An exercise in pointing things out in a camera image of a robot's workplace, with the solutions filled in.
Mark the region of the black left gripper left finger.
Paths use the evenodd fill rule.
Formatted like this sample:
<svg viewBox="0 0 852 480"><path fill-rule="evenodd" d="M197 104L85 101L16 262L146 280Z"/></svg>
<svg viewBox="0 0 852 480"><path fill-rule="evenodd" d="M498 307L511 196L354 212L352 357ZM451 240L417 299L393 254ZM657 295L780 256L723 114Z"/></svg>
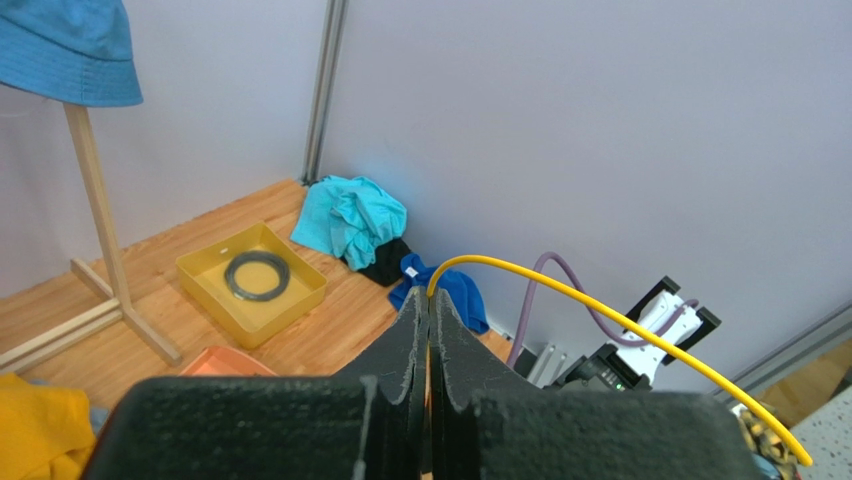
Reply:
<svg viewBox="0 0 852 480"><path fill-rule="evenodd" d="M327 377L164 376L109 417L87 479L417 479L424 420L425 290Z"/></svg>

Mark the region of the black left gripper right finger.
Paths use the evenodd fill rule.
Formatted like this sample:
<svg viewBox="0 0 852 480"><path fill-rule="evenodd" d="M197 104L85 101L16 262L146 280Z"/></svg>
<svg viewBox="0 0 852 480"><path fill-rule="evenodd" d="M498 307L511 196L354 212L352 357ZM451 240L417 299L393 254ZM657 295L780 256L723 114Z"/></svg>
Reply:
<svg viewBox="0 0 852 480"><path fill-rule="evenodd" d="M430 301L438 479L756 479L734 416L696 394L535 387Z"/></svg>

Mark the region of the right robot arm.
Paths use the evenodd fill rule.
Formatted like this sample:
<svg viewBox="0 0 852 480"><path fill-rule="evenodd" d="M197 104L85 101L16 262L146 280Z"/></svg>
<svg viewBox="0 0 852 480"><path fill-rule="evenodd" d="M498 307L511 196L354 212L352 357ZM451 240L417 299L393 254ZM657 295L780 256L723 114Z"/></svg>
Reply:
<svg viewBox="0 0 852 480"><path fill-rule="evenodd" d="M626 317L660 338L687 351L720 325L721 320L695 299L678 295L680 286L663 277ZM576 359L553 344L521 358L530 362L524 377L533 385L564 391L650 391L654 377L675 358L650 343L638 346L640 337L625 330L620 340L604 343L592 354Z"/></svg>

